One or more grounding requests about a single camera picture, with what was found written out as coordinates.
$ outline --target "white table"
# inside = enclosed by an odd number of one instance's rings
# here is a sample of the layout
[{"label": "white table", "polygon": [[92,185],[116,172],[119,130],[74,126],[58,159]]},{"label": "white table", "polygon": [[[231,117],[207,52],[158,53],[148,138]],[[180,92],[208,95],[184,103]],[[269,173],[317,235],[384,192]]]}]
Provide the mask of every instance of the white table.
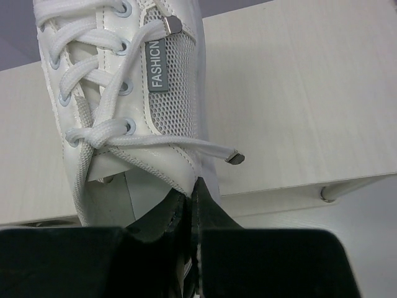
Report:
[{"label": "white table", "polygon": [[[210,140],[247,156],[216,164],[234,218],[328,206],[323,186],[397,172],[389,1],[277,0],[204,22]],[[75,219],[40,64],[0,72],[0,88],[0,225]]]}]

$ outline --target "shoe upper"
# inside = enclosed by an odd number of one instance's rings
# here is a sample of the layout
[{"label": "shoe upper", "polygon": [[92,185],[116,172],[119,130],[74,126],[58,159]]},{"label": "shoe upper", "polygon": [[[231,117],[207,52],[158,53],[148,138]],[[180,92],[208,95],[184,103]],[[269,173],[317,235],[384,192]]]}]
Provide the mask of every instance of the shoe upper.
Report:
[{"label": "shoe upper", "polygon": [[[202,127],[198,101],[202,99],[197,94],[202,85],[198,86],[197,80],[204,67],[202,61],[199,61],[198,50],[199,42],[203,42],[200,38],[203,37],[199,37],[198,32],[202,31],[202,23],[197,22],[200,19],[197,14],[200,12],[193,1],[114,0],[125,11],[129,9],[132,12],[129,15],[121,14],[109,6],[109,1],[104,0],[104,6],[81,9],[70,15],[65,14],[64,9],[64,14],[58,15],[55,6],[52,8],[53,17],[47,16],[37,32],[42,68],[63,143],[65,169],[79,217],[83,224],[128,225],[139,217],[132,206],[132,189],[136,190],[136,187],[131,186],[131,183],[145,183],[142,177],[157,181],[150,184],[153,187],[144,187],[146,193],[137,195],[138,198],[159,197],[152,205],[146,206],[145,210],[154,207],[164,197],[165,190],[153,190],[156,185],[161,189],[172,187],[190,196],[195,181],[200,176],[200,154],[177,143],[142,147],[105,143],[100,148],[94,148],[85,141],[70,143],[66,140],[70,129],[91,128],[98,124],[96,110],[92,105],[100,104],[107,87],[93,84],[87,75],[73,86],[65,104],[65,99],[61,100],[60,85],[65,85],[65,81],[68,81],[65,77],[73,65],[84,59],[89,60],[93,55],[97,57],[95,71],[116,76],[128,58],[121,52],[140,34],[142,27],[154,20],[176,16],[182,24],[181,32],[140,43],[138,54],[123,78],[126,82],[124,91],[128,89],[130,93],[117,97],[113,118],[133,119],[134,137],[172,135],[198,138]],[[72,1],[35,0],[37,20],[46,5],[58,3],[61,6],[68,5],[69,2]],[[87,2],[101,4],[98,0]],[[93,47],[79,42],[79,35],[76,34],[77,41],[71,41],[62,49],[58,65],[54,67],[50,51],[60,38],[59,32],[82,18],[95,20],[97,32],[117,34],[124,41],[123,50],[115,52],[106,47]],[[135,171],[130,179],[126,174],[120,176],[120,173],[129,171]]]}]

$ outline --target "white surface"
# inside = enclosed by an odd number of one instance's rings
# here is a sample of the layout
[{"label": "white surface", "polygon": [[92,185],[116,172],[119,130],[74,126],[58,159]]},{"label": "white surface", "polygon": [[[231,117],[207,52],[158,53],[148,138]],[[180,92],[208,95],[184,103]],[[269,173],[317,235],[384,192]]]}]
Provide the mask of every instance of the white surface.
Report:
[{"label": "white surface", "polygon": [[204,20],[221,194],[397,171],[397,14],[389,0],[278,0]]},{"label": "white surface", "polygon": [[[324,205],[322,183],[397,170],[388,0],[278,0],[207,18],[205,30],[210,140],[247,156],[217,165],[228,212]],[[0,85],[0,224],[74,216],[40,64],[0,72]],[[315,185],[284,189],[304,184]]]},{"label": "white surface", "polygon": [[352,192],[328,208],[238,217],[244,227],[315,227],[344,245],[364,298],[397,293],[397,177]]}]

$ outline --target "white shoelace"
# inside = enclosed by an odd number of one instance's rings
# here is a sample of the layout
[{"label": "white shoelace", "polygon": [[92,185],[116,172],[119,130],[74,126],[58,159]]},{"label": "white shoelace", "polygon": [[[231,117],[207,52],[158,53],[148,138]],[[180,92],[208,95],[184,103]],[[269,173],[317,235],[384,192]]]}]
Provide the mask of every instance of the white shoelace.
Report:
[{"label": "white shoelace", "polygon": [[[112,7],[119,12],[123,12],[126,9],[122,0],[47,0],[38,2],[34,6],[36,25],[42,28],[45,22],[54,17],[78,16],[82,11],[102,6]],[[152,20],[141,27],[130,42],[124,41],[114,32],[98,29],[96,20],[90,17],[81,17],[78,20],[65,22],[65,24],[60,26],[49,49],[52,65],[55,65],[55,67],[59,63],[61,52],[72,41],[106,48],[115,53],[123,51],[123,55],[125,55],[122,65],[114,75],[98,69],[97,55],[77,62],[65,72],[60,81],[60,101],[65,102],[65,104],[70,100],[72,90],[82,79],[105,88],[99,105],[90,102],[91,115],[94,120],[93,126],[69,129],[66,132],[66,140],[71,145],[84,140],[95,149],[99,149],[104,145],[141,148],[172,143],[209,156],[222,158],[234,165],[240,164],[244,160],[244,156],[234,148],[174,135],[135,137],[133,135],[135,123],[132,119],[114,119],[120,88],[135,58],[138,56],[141,44],[162,39],[167,35],[169,33],[166,32],[162,20]]]}]

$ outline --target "metal aglet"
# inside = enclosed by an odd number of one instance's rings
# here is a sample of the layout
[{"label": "metal aglet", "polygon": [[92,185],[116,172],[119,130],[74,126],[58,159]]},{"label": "metal aglet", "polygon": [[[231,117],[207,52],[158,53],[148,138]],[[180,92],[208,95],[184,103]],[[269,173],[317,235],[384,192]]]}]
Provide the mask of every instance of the metal aglet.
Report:
[{"label": "metal aglet", "polygon": [[239,165],[242,163],[246,157],[242,155],[239,151],[234,151],[225,161],[231,165]]},{"label": "metal aglet", "polygon": [[168,35],[182,32],[182,22],[176,16],[163,17],[163,22]]}]

